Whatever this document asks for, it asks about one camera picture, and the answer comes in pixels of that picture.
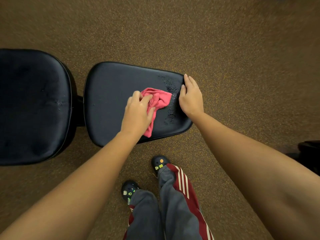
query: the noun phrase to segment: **black leather cushion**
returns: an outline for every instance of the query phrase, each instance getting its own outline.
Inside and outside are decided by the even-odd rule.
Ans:
[[[0,165],[44,161],[61,151],[70,126],[66,68],[37,50],[0,49]]]
[[[179,93],[183,75],[134,65],[102,62],[89,72],[83,95],[84,119],[94,144],[106,145],[121,129],[127,100],[136,90],[151,87],[172,93],[170,104],[157,111],[152,136],[139,143],[177,135],[192,122],[182,112]]]

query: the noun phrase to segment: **pink cloth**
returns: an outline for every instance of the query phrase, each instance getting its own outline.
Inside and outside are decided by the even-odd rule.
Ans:
[[[150,137],[153,129],[153,122],[156,118],[157,110],[162,109],[169,105],[172,94],[170,92],[165,92],[165,91],[154,89],[154,88],[146,88],[141,92],[141,94],[142,96],[146,96],[149,94],[153,95],[152,99],[149,101],[146,112],[149,113],[149,110],[153,107],[155,107],[155,110],[152,116],[152,121],[148,129],[146,130],[146,132],[143,134],[146,137]]]

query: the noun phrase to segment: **hand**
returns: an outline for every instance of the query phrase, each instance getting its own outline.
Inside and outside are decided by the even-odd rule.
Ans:
[[[186,85],[181,86],[179,104],[182,111],[193,120],[194,116],[204,112],[202,93],[191,76],[185,74],[183,78]]]
[[[125,108],[124,117],[122,119],[121,133],[133,135],[136,139],[140,139],[146,132],[151,123],[155,107],[149,110],[147,108],[153,95],[142,96],[139,91],[135,91],[128,99]]]

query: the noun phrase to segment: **striped pants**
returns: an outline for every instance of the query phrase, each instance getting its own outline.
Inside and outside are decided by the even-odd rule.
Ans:
[[[161,210],[153,193],[138,189],[123,239],[214,240],[200,211],[190,180],[181,168],[167,164],[158,173]]]

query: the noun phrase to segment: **footwear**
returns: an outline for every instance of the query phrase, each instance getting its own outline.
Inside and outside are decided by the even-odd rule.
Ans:
[[[123,183],[121,188],[122,198],[130,205],[132,195],[136,190],[140,189],[139,185],[133,180],[127,180]]]
[[[163,166],[165,166],[168,163],[170,163],[170,161],[164,155],[157,155],[151,159],[151,165],[157,177],[158,177],[158,172],[160,168],[163,168]]]

